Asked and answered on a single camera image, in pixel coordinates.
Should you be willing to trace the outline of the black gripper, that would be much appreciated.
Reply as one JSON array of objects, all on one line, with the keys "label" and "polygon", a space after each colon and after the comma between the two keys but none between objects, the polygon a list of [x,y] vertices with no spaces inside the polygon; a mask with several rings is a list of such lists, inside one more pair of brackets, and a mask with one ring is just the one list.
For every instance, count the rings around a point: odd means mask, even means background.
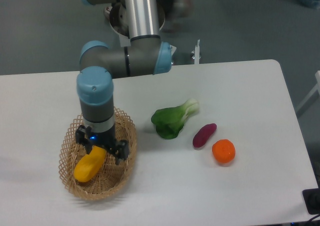
[{"label": "black gripper", "polygon": [[129,142],[125,139],[116,140],[114,125],[104,132],[93,132],[90,126],[81,124],[75,131],[75,141],[84,147],[86,154],[91,153],[93,146],[105,149],[114,156],[116,165],[125,161],[130,154]]}]

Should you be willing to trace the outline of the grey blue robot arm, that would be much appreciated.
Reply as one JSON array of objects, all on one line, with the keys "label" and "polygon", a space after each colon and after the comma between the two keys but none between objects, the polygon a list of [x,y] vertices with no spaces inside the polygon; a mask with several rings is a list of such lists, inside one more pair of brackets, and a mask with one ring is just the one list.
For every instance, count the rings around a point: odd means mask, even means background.
[{"label": "grey blue robot arm", "polygon": [[109,49],[101,41],[86,43],[79,59],[76,79],[83,125],[76,133],[78,144],[87,153],[97,146],[116,161],[128,158],[128,141],[115,136],[113,79],[155,75],[172,67],[171,46],[161,41],[157,0],[82,0],[90,5],[120,4],[125,9],[130,45]]}]

